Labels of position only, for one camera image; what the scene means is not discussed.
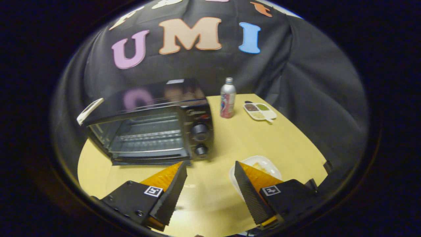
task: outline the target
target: toaster oven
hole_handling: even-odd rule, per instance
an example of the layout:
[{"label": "toaster oven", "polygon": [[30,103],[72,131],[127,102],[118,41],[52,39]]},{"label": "toaster oven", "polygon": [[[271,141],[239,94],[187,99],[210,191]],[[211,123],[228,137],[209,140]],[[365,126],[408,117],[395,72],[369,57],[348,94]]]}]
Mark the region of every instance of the toaster oven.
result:
[{"label": "toaster oven", "polygon": [[195,79],[164,81],[100,98],[77,121],[113,165],[211,158],[211,110]]}]

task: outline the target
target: green powder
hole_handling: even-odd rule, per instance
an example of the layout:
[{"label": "green powder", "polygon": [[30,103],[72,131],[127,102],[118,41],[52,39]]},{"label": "green powder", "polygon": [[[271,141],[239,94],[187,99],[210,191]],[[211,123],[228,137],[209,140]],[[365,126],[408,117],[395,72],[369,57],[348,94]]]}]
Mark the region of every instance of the green powder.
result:
[{"label": "green powder", "polygon": [[256,105],[260,110],[269,110],[266,106],[264,105]]}]

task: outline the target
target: white bowl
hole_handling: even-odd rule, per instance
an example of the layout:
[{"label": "white bowl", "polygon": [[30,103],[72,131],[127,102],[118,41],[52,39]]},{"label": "white bowl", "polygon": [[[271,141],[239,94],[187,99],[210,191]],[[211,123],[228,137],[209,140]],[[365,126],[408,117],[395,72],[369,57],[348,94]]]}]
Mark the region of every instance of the white bowl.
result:
[{"label": "white bowl", "polygon": [[[251,156],[243,161],[240,161],[241,163],[244,163],[246,165],[250,165],[253,166],[255,163],[258,163],[260,166],[262,166],[271,176],[282,180],[282,175],[279,172],[279,170],[273,165],[273,163],[267,159],[264,156]],[[240,195],[241,199],[243,199],[244,201],[244,197],[241,194],[240,188],[238,186],[237,180],[235,179],[234,176],[234,169],[235,169],[235,165],[233,165],[231,167],[231,169],[229,170],[229,179],[232,182],[232,185],[234,186],[235,190],[237,191],[237,193]]]}]

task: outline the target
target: aluminum bottle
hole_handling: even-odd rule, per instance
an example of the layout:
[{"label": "aluminum bottle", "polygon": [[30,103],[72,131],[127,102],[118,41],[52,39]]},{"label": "aluminum bottle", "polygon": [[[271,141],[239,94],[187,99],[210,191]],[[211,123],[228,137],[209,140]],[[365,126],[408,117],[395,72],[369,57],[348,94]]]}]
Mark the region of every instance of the aluminum bottle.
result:
[{"label": "aluminum bottle", "polygon": [[221,117],[231,118],[234,115],[235,87],[232,84],[232,78],[225,79],[225,85],[221,88]]}]

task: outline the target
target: oven knob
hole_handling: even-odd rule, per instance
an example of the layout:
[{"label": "oven knob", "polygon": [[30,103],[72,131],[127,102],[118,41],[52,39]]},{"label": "oven knob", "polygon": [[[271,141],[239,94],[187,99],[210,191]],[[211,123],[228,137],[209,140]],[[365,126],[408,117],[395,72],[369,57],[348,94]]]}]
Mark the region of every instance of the oven knob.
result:
[{"label": "oven knob", "polygon": [[205,159],[206,157],[208,157],[208,148],[204,145],[199,145],[196,147],[195,153],[200,159]]},{"label": "oven knob", "polygon": [[204,124],[198,124],[192,127],[193,139],[201,142],[209,137],[208,127]]}]

